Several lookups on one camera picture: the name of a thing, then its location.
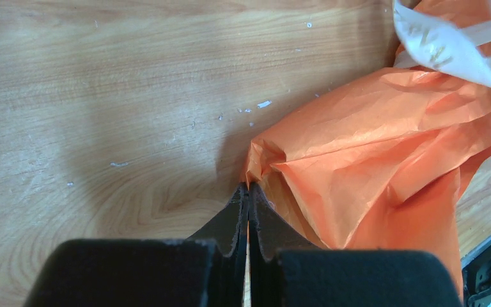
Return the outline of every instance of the white debris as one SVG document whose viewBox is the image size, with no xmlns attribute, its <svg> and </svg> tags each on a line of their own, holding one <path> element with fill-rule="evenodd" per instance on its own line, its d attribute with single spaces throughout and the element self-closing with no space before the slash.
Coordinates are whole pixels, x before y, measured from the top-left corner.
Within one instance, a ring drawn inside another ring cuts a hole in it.
<svg viewBox="0 0 491 307">
<path fill-rule="evenodd" d="M 117 167 L 117 168 L 120 168 L 122 166 L 127 166 L 127 165 L 129 165 L 128 162 L 123 162 L 123 163 L 115 163 L 115 162 L 112 162 L 112 163 L 110 163 L 110 166 L 114 166 L 114 167 Z"/>
<path fill-rule="evenodd" d="M 261 102 L 260 104 L 257 105 L 259 109 L 262 109 L 263 107 L 267 107 L 271 104 L 272 102 L 270 100 L 266 100 L 265 102 Z"/>
</svg>

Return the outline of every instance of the crumpled plastic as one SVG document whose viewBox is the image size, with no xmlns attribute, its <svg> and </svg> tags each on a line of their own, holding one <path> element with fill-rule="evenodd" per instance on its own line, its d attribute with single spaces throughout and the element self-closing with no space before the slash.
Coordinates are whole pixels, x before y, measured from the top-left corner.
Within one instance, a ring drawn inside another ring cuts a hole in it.
<svg viewBox="0 0 491 307">
<path fill-rule="evenodd" d="M 463 28 L 486 1 L 423 0 Z M 491 43 L 481 51 L 491 56 Z M 242 172 L 303 236 L 331 249 L 434 254 L 462 295 L 456 203 L 491 156 L 491 88 L 424 67 L 383 68 L 256 136 Z"/>
</svg>

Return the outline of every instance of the wood grain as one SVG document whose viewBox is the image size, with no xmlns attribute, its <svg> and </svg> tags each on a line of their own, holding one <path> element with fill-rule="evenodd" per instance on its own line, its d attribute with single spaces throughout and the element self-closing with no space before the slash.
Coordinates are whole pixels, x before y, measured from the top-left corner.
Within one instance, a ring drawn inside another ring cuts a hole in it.
<svg viewBox="0 0 491 307">
<path fill-rule="evenodd" d="M 0 0 L 0 306 L 22 304 L 64 240 L 198 229 L 230 197 L 253 136 L 392 63 L 390 8 Z M 491 166 L 474 182 L 463 252 L 491 232 Z"/>
</svg>

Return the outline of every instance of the black device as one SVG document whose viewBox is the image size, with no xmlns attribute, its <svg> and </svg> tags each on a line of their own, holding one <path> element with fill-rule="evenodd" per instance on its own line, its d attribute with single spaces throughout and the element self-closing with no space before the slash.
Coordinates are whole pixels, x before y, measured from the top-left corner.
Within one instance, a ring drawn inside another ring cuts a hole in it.
<svg viewBox="0 0 491 307">
<path fill-rule="evenodd" d="M 25 306 L 241 306 L 248 234 L 252 307 L 462 306 L 433 255 L 320 249 L 272 210 L 256 184 L 240 184 L 183 240 L 61 244 Z M 466 306 L 491 302 L 491 249 L 481 255 L 463 270 Z"/>
</svg>

